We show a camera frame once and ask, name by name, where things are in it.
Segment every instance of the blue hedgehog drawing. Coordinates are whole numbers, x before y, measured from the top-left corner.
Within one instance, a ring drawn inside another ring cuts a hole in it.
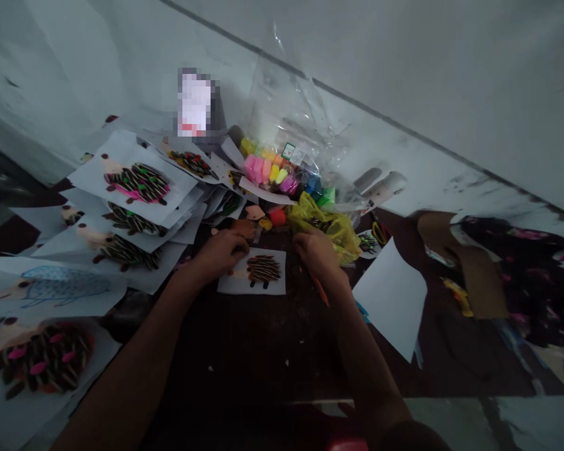
[[[14,286],[0,291],[0,300],[31,300],[21,308],[45,301],[61,301],[55,304],[55,307],[60,307],[79,298],[105,293],[109,284],[108,279],[90,272],[61,266],[40,266],[22,273]]]

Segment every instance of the brown cardboard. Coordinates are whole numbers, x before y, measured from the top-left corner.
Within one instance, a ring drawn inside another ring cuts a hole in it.
[[[466,291],[477,319],[508,318],[508,308],[495,264],[475,246],[463,246],[451,234],[454,213],[430,212],[418,220],[418,233],[434,252],[462,268]]]

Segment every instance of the clear plastic bag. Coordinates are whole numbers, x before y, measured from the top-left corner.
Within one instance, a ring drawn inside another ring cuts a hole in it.
[[[298,59],[283,46],[275,25],[272,29],[277,54],[258,59],[252,106],[243,124],[245,174],[256,185],[293,200],[307,192],[324,211],[361,210],[367,201],[338,173],[347,142],[331,127],[311,78],[282,63]]]

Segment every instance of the forearm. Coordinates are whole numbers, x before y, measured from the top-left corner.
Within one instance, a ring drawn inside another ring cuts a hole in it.
[[[337,274],[323,281],[330,310],[358,414],[379,437],[389,427],[411,419],[395,380],[353,298],[348,279]]]
[[[191,267],[174,274],[71,417],[53,451],[132,451],[140,445],[165,389],[182,320],[201,287]]]

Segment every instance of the hand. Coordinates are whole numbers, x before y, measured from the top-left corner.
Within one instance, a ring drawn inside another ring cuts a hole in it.
[[[306,233],[298,233],[293,239],[293,246],[309,271],[320,282],[347,279],[347,275],[338,265],[338,256],[332,247],[332,241],[324,232],[310,229]]]
[[[240,233],[226,229],[209,238],[188,265],[197,281],[207,284],[227,273],[248,253],[249,245]]]

